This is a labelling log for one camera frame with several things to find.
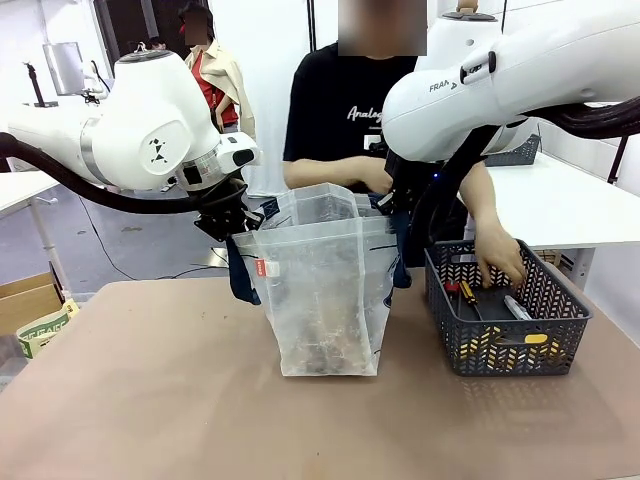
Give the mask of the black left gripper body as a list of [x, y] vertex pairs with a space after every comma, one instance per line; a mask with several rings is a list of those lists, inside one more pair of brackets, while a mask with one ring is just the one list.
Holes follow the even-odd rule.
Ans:
[[232, 175], [218, 185], [198, 192], [198, 216], [194, 225], [218, 242], [244, 232], [248, 208], [243, 196], [247, 188], [242, 179]]

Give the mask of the person's left hand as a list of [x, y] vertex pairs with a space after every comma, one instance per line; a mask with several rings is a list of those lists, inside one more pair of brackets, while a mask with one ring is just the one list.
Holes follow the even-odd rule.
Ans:
[[514, 287], [526, 279], [520, 245], [500, 224], [476, 225], [475, 254], [485, 288], [492, 285], [492, 267], [504, 273]]

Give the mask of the person's right hand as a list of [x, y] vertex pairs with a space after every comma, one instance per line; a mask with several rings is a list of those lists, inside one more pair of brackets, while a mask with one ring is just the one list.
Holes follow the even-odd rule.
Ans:
[[392, 188], [393, 180], [383, 167], [369, 167], [360, 174], [359, 182], [367, 193], [386, 195]]

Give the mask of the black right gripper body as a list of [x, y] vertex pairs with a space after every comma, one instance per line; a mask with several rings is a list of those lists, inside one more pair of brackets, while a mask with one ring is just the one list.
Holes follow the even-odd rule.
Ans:
[[395, 191], [400, 195], [398, 211], [411, 212], [440, 170], [440, 162], [408, 161], [389, 150], [385, 171], [393, 180], [390, 192]]

